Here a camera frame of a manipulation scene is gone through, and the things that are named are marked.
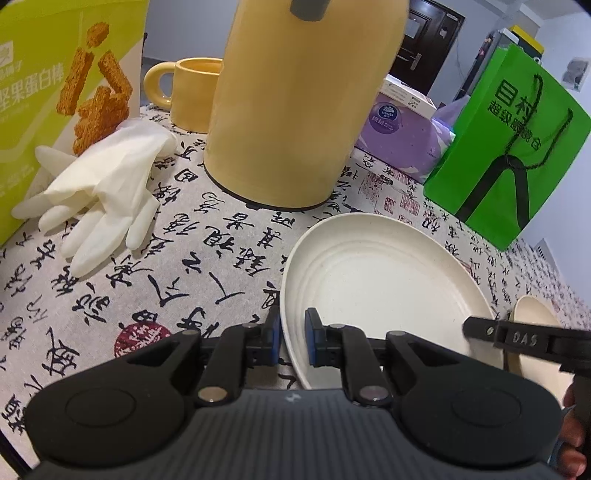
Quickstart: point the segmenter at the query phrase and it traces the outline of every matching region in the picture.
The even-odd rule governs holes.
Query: white latex glove
[[[81,277],[117,249],[137,249],[158,206],[145,188],[154,159],[176,150],[174,134],[148,120],[130,119],[117,131],[75,158],[49,147],[37,147],[39,163],[56,179],[46,191],[17,205],[16,218],[40,216],[45,233],[93,203],[61,246],[72,259],[70,272]]]

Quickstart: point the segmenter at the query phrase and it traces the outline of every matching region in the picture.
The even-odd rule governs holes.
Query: white plate
[[[437,242],[410,225],[370,213],[323,220],[296,243],[281,285],[285,344],[304,388],[341,385],[336,368],[308,362],[304,312],[344,323],[368,337],[404,330],[502,368],[502,353],[462,335],[469,316],[492,318],[469,273]]]
[[[528,323],[530,325],[546,325],[550,327],[560,327],[562,325],[554,316],[550,307],[539,301],[535,297],[521,297],[513,312],[511,312],[512,322]],[[552,393],[562,405],[562,399],[566,389],[573,381],[573,376],[560,371],[560,365],[538,358],[532,358],[526,355],[516,355],[507,353],[509,360],[509,369],[518,375],[542,385],[546,390]]]

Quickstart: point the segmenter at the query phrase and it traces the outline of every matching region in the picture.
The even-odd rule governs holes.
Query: calligraphy tablecloth
[[[264,321],[295,242],[340,213],[387,215],[432,237],[462,262],[497,318],[531,294],[551,303],[563,325],[591,326],[591,311],[525,242],[499,252],[370,155],[355,150],[330,200],[315,210],[257,209],[208,178],[205,135],[177,129],[154,107],[142,114],[175,132],[179,145],[154,164],[149,187],[161,206],[138,251],[120,247],[92,276],[73,278],[59,245],[75,220],[47,236],[29,221],[0,247],[0,428],[30,464],[37,460],[22,416],[36,391],[181,329],[210,336]],[[285,351],[277,368],[251,371],[248,384],[298,387]],[[1,460],[0,478],[15,478]]]

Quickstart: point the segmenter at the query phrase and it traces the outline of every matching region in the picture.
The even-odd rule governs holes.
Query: human hand
[[[572,407],[574,405],[572,385],[567,389],[563,403],[565,407]],[[577,418],[575,418],[574,410],[571,410],[565,415],[559,438],[564,441],[564,445],[560,448],[560,453],[558,454],[558,470],[568,480],[575,480],[585,471],[587,459],[585,455],[576,450],[578,447],[581,447],[585,440],[585,430]]]

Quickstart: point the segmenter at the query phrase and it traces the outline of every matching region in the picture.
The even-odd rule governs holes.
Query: mug handle
[[[170,110],[171,98],[167,97],[160,88],[160,79],[165,73],[174,73],[175,62],[164,61],[154,65],[144,77],[144,91],[148,100],[153,104]]]

